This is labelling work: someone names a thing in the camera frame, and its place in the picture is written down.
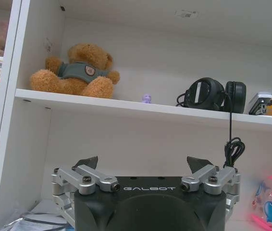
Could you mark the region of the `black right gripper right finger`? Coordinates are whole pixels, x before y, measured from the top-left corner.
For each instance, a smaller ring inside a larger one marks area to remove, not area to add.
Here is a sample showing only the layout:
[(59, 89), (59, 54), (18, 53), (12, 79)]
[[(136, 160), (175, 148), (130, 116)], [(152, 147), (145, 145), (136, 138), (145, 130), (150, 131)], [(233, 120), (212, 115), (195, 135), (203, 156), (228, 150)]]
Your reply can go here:
[(235, 167), (218, 167), (209, 160), (188, 156), (187, 163), (192, 174), (181, 178), (181, 189), (185, 193), (196, 192), (200, 186), (210, 195), (226, 194), (225, 220), (228, 221), (233, 208), (240, 200), (241, 175)]

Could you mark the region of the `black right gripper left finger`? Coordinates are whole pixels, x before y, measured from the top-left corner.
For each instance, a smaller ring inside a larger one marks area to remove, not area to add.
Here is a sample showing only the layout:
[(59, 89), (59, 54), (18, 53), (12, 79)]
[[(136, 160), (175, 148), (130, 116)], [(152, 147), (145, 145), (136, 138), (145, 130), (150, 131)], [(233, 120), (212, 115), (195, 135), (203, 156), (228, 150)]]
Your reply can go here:
[(105, 175), (95, 168), (98, 157), (82, 159), (71, 168), (56, 167), (51, 175), (52, 197), (60, 214), (75, 228), (74, 193), (91, 195), (99, 188), (103, 192), (115, 193), (120, 190), (115, 176)]

